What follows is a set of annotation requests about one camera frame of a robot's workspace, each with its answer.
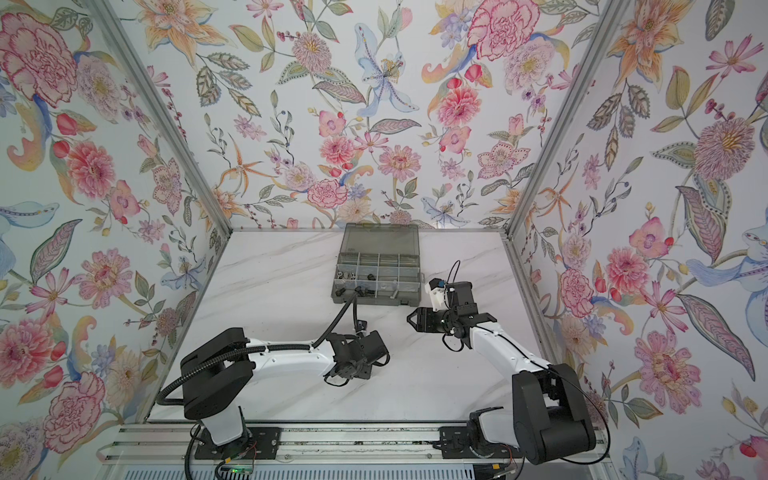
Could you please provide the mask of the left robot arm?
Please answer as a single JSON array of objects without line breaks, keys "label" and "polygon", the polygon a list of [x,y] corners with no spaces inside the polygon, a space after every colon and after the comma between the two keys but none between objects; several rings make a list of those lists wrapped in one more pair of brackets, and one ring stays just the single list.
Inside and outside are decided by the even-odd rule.
[{"label": "left robot arm", "polygon": [[271,343],[249,339],[229,328],[188,354],[180,363],[184,415],[202,423],[217,447],[245,442],[245,419],[238,396],[262,379],[313,374],[323,380],[368,380],[390,353],[377,331],[330,333],[312,343]]}]

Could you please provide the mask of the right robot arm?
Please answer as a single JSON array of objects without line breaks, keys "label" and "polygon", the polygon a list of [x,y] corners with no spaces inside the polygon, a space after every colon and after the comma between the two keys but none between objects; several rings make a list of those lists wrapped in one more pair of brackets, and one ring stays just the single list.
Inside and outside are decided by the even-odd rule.
[{"label": "right robot arm", "polygon": [[457,339],[462,349],[482,356],[511,385],[511,408],[470,414],[471,450],[487,456],[497,447],[508,447],[539,465],[596,447],[589,396],[571,367],[552,364],[514,340],[493,315],[479,310],[471,283],[432,279],[426,290],[431,305],[414,310],[408,324],[420,333]]}]

